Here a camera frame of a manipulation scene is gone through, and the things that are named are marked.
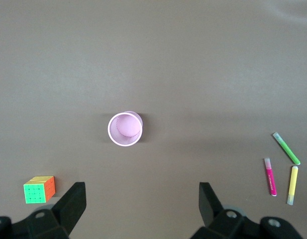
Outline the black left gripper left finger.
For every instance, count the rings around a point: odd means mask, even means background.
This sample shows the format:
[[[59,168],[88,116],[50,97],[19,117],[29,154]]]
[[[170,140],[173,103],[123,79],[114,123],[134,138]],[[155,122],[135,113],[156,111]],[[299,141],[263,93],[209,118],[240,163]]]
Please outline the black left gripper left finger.
[[[87,206],[86,185],[76,182],[50,209],[40,209],[12,223],[0,217],[0,239],[68,239]]]

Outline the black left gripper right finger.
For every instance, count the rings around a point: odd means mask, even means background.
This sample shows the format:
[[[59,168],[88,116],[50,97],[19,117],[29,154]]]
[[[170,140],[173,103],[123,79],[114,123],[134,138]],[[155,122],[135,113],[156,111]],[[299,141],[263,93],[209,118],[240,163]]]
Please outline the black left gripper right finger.
[[[263,217],[255,223],[234,209],[225,209],[208,182],[199,184],[199,211],[204,226],[193,239],[301,239],[286,220]]]

